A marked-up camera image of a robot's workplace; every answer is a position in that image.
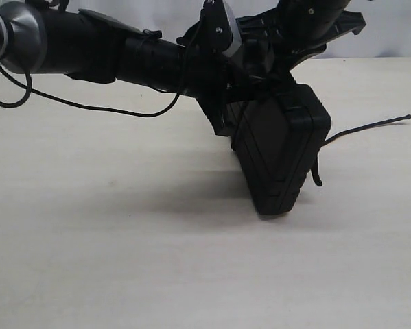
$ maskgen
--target white wall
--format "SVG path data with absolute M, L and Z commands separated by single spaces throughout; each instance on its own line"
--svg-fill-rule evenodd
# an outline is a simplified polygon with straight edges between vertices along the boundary
M 238 16 L 254 15 L 278 0 L 227 0 Z M 203 0 L 71 0 L 70 10 L 88 8 L 139 29 L 161 29 L 174 40 L 197 21 Z M 411 0 L 352 0 L 348 10 L 364 13 L 368 26 L 358 36 L 331 43 L 324 57 L 411 56 Z

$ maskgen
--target black plastic housing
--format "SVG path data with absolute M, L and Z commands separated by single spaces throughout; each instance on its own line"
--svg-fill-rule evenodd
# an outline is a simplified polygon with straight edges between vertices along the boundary
M 228 111 L 237 117 L 241 106 Z M 330 129 L 331 117 L 307 85 L 249 103 L 233 145 L 260 215 L 291 211 Z

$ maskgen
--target white table surface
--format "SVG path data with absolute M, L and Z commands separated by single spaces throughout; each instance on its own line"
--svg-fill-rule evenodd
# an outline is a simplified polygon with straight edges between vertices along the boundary
M 411 59 L 311 60 L 295 76 L 332 133 L 411 114 Z M 138 111 L 171 99 L 34 83 Z M 325 187 L 308 180 L 265 222 L 192 99 L 150 120 L 38 97 L 0 109 L 0 329 L 411 328 L 411 122 L 341 138 L 320 161 Z

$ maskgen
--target robotic arm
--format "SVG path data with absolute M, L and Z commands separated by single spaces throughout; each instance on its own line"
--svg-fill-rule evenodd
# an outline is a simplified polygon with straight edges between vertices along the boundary
M 14 73 L 61 73 L 99 84 L 119 79 L 176 93 L 156 115 L 180 95 L 194 97 L 215 134 L 231 138 L 257 211 L 293 208 L 331 118 L 290 71 L 328 42 L 362 31 L 362 15 L 345 11 L 350 0 L 281 0 L 241 18 L 224 0 L 206 0 L 198 23 L 176 44 L 161 31 L 141 32 L 90 10 L 66 12 L 68 2 L 4 4 L 2 65 Z M 0 24 L 0 49 L 2 35 Z

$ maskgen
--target black case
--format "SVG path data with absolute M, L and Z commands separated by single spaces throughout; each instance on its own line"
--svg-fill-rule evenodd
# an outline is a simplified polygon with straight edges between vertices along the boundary
M 295 84 L 263 101 L 227 110 L 242 117 L 233 149 L 260 215 L 291 211 L 331 129 L 331 117 L 313 90 Z

